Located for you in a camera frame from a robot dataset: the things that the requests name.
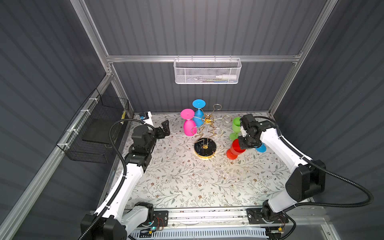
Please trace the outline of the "red wine glass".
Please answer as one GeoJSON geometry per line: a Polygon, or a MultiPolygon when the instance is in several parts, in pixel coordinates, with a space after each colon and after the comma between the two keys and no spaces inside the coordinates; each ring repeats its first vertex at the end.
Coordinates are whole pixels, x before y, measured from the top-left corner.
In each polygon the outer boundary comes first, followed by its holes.
{"type": "Polygon", "coordinates": [[[227,158],[230,160],[235,160],[239,155],[243,154],[246,150],[242,149],[239,144],[239,140],[235,139],[232,142],[231,147],[227,150],[227,158]]]}

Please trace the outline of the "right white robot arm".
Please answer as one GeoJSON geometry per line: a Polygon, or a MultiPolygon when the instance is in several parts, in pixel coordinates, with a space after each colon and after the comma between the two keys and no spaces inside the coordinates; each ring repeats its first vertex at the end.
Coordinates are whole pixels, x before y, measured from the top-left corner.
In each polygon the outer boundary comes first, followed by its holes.
{"type": "Polygon", "coordinates": [[[285,163],[291,176],[285,189],[263,203],[259,216],[266,223],[273,223],[288,208],[325,190],[325,172],[309,164],[312,159],[294,147],[281,134],[278,125],[270,118],[261,116],[259,122],[252,114],[240,118],[241,133],[238,137],[242,150],[266,145],[285,163]]]}

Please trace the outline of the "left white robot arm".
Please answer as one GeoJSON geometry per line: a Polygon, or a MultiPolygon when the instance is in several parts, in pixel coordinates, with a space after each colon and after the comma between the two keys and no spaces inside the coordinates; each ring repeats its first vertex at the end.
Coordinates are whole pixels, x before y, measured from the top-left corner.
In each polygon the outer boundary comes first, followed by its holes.
{"type": "Polygon", "coordinates": [[[152,159],[152,152],[158,139],[170,135],[169,121],[160,127],[153,127],[148,121],[137,120],[139,126],[132,133],[133,144],[126,156],[122,156],[113,145],[122,165],[123,172],[105,201],[93,215],[85,215],[81,222],[81,240],[127,240],[141,224],[152,222],[153,204],[138,203],[125,213],[126,204],[140,178],[152,159]]]}

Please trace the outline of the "green wine glass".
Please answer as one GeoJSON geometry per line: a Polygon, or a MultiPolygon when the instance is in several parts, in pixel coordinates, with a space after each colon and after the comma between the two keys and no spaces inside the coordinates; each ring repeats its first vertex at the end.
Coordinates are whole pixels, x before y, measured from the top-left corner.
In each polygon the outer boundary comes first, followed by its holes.
{"type": "Polygon", "coordinates": [[[232,122],[233,132],[230,134],[230,140],[234,141],[241,135],[241,121],[240,117],[234,118],[232,122]]]}

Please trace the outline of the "pink wine glass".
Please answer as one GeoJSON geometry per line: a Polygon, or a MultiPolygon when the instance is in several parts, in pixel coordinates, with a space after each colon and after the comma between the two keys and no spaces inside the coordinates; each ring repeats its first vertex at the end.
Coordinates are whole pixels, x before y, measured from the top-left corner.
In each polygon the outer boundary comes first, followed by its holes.
{"type": "Polygon", "coordinates": [[[195,116],[195,112],[192,109],[184,109],[181,111],[181,117],[185,120],[184,122],[184,133],[186,136],[194,136],[197,132],[196,123],[193,118],[195,116]]]}

